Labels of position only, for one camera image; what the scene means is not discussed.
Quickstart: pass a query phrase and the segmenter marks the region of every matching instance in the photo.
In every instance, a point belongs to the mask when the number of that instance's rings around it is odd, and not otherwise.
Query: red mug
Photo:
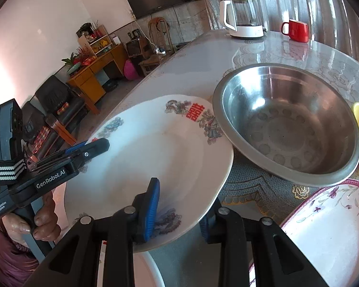
[[[283,32],[283,26],[289,25],[289,33]],[[305,22],[295,21],[290,19],[289,22],[284,22],[280,27],[280,32],[288,35],[291,40],[307,43],[309,41],[309,27]]]

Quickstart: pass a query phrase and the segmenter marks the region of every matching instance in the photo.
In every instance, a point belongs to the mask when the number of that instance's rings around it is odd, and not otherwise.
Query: metal basin
[[[333,186],[359,163],[359,128],[351,109],[304,70],[278,64],[237,69],[219,82],[213,110],[241,153],[293,183]]]

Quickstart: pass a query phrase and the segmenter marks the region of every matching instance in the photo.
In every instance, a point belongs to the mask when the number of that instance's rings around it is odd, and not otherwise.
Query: curtain
[[[219,24],[219,2],[205,0],[212,29]],[[280,31],[282,22],[295,19],[309,25],[311,39],[359,61],[359,18],[346,0],[257,0],[262,25]]]

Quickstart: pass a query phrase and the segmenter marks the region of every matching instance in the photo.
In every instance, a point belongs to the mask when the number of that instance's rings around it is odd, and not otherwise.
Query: red chinese character
[[[191,108],[186,114],[186,117],[193,121],[196,121],[204,109],[205,107],[203,105],[192,104]]]

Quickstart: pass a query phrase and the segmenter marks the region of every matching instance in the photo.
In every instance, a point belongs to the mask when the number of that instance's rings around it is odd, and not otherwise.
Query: white cable
[[[148,41],[150,42],[150,44],[154,45],[154,48],[156,49],[157,48],[157,45],[155,45],[152,41],[150,41],[150,39],[146,36],[145,32],[142,30],[142,28],[140,27],[140,30],[142,31],[142,33],[144,34],[145,38],[148,39]]]

